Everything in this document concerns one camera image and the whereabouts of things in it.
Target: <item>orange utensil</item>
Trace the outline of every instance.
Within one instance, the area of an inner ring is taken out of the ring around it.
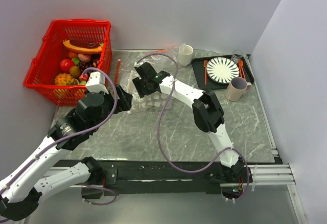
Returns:
[[[240,74],[241,74],[241,77],[246,80],[244,69],[243,69],[243,65],[244,65],[243,60],[242,59],[239,59]]]
[[[116,75],[114,77],[114,83],[115,85],[118,84],[118,76],[119,76],[119,67],[121,67],[121,59],[118,59],[118,64],[117,64],[117,68],[116,68]]]
[[[206,85],[206,83],[207,83],[207,73],[206,73],[206,66],[207,65],[208,65],[208,61],[205,60],[204,63],[203,63],[203,67],[204,67],[204,71],[205,71],[205,73],[204,73],[204,85]]]

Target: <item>plastic basket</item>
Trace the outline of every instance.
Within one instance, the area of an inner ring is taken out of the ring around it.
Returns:
[[[28,88],[35,89],[58,106],[76,106],[84,97],[83,85],[54,85],[55,77],[61,73],[59,63],[68,57],[68,50],[62,42],[77,40],[81,42],[103,43],[98,68],[109,73],[112,59],[109,21],[92,19],[71,19],[53,21],[43,37],[42,46],[32,60],[24,81]]]

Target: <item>cable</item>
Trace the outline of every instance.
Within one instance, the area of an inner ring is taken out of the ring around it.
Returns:
[[[53,146],[57,145],[60,142],[65,141],[67,139],[70,139],[70,138],[73,138],[73,137],[82,135],[84,133],[88,133],[90,131],[96,130],[100,126],[102,126],[103,124],[105,124],[111,118],[111,116],[113,115],[114,111],[116,110],[117,103],[118,103],[118,94],[117,94],[116,87],[115,87],[113,81],[111,80],[111,78],[106,73],[104,73],[102,70],[100,70],[98,68],[94,68],[94,67],[89,67],[89,68],[86,68],[83,71],[82,75],[85,75],[85,73],[88,72],[88,71],[100,72],[102,75],[104,75],[104,77],[110,82],[110,85],[112,86],[113,93],[114,93],[114,103],[113,103],[113,108],[112,108],[111,112],[109,113],[109,115],[101,123],[99,123],[99,124],[97,124],[97,125],[95,125],[95,126],[93,126],[91,128],[88,128],[88,129],[82,130],[80,132],[77,132],[75,134],[72,134],[72,135],[69,135],[69,136],[66,136],[66,137],[62,137],[62,138],[56,140],[55,142],[51,143],[49,146],[45,147],[41,152],[39,152],[38,154],[36,154],[34,156],[34,159],[30,160],[24,167],[22,167],[22,169],[20,171],[18,171],[18,173],[16,175],[14,175],[11,178],[10,181],[8,181],[8,183],[6,184],[6,188],[2,188],[0,190],[0,195],[2,195],[7,189],[9,189],[10,186],[14,183],[14,181],[17,180],[18,177],[20,177],[21,174],[24,173],[34,163],[34,161],[36,161],[37,159],[39,159],[40,156],[42,156],[50,148],[52,148]]]
[[[225,151],[228,151],[228,150],[233,150],[235,151],[240,157],[241,159],[243,160],[244,164],[245,164],[245,167],[246,167],[246,172],[247,172],[247,184],[246,184],[246,188],[243,192],[243,194],[237,198],[237,200],[241,199],[244,195],[245,192],[247,192],[248,190],[248,187],[249,187],[249,184],[250,184],[250,172],[249,172],[249,168],[248,168],[248,165],[245,161],[245,158],[241,155],[241,153],[239,151],[237,151],[235,148],[231,148],[231,147],[226,147],[224,149],[222,149],[215,157],[214,159],[212,159],[206,166],[204,166],[203,168],[201,169],[198,169],[198,170],[185,170],[185,169],[181,169],[179,167],[177,167],[172,161],[170,161],[170,159],[167,157],[167,155],[165,154],[165,151],[164,149],[162,148],[162,145],[161,145],[161,141],[160,141],[160,125],[161,125],[161,120],[162,120],[162,117],[164,115],[164,111],[166,109],[166,106],[168,104],[168,102],[170,101],[170,99],[172,98],[173,96],[173,92],[175,91],[175,81],[176,81],[176,77],[177,77],[177,74],[178,74],[178,64],[177,62],[169,55],[167,54],[163,54],[163,53],[152,53],[152,54],[148,54],[144,57],[142,57],[141,59],[139,59],[136,63],[140,63],[142,60],[144,60],[145,58],[149,57],[149,56],[152,56],[152,55],[162,55],[164,57],[167,57],[169,58],[171,61],[174,62],[174,64],[176,65],[176,71],[175,73],[173,74],[173,77],[174,77],[174,80],[173,80],[173,87],[172,87],[172,90],[171,92],[169,93],[168,97],[167,97],[167,100],[165,101],[165,104],[163,105],[163,108],[159,114],[159,119],[158,119],[158,127],[157,127],[157,140],[158,140],[158,146],[159,146],[159,149],[160,149],[160,152],[161,154],[163,155],[163,157],[166,159],[166,161],[176,170],[178,171],[181,171],[181,172],[184,172],[184,173],[199,173],[199,172],[202,172],[203,170],[206,170],[207,168],[209,168],[214,162],[215,160],[222,154],[224,153]]]
[[[115,191],[111,190],[111,189],[108,189],[108,188],[104,188],[104,187],[96,187],[96,186],[92,186],[92,185],[88,185],[88,184],[80,184],[81,186],[84,186],[84,187],[89,187],[89,188],[93,188],[93,189],[97,189],[97,190],[102,190],[102,191],[106,191],[106,192],[110,192],[113,194],[113,200],[110,200],[109,202],[106,202],[106,203],[94,203],[94,202],[91,202],[90,200],[87,200],[87,199],[84,199],[85,202],[91,204],[91,205],[98,205],[98,206],[103,206],[103,205],[109,205],[109,204],[112,204],[116,198],[117,198],[117,194]]]

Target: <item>toy apple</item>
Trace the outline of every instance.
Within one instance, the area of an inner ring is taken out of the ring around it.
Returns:
[[[69,73],[69,70],[72,66],[74,66],[74,62],[72,62],[72,60],[70,59],[63,59],[60,62],[60,69],[65,72],[65,73]]]

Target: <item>orange spoon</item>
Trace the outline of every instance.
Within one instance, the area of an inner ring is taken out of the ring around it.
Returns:
[[[205,73],[204,73],[204,85],[206,85],[207,83],[207,74],[206,74],[206,66],[208,65],[208,61],[205,60],[204,63],[203,63],[203,67],[204,67],[204,70],[205,70]]]
[[[243,60],[239,59],[240,75],[242,78],[246,80],[243,65],[244,65]]]

